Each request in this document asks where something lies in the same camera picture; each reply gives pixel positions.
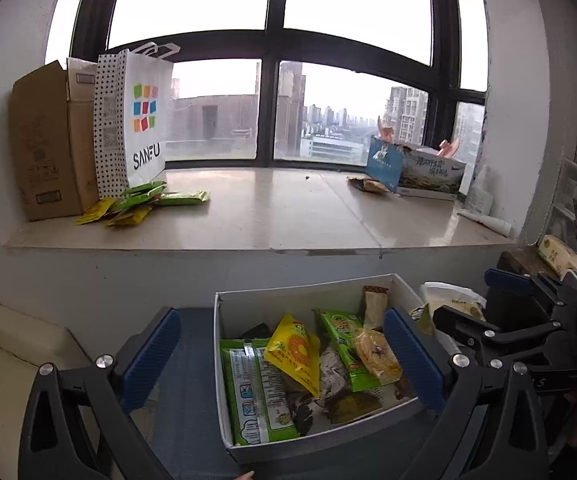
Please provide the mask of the person's left hand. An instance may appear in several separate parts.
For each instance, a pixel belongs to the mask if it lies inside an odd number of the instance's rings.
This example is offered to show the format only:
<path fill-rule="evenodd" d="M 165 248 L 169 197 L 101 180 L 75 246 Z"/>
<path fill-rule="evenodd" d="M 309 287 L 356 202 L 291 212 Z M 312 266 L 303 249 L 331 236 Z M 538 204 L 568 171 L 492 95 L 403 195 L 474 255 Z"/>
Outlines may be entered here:
<path fill-rule="evenodd" d="M 255 471 L 247 471 L 245 474 L 241 474 L 241 476 L 236 477 L 234 480 L 252 480 L 254 477 Z"/>

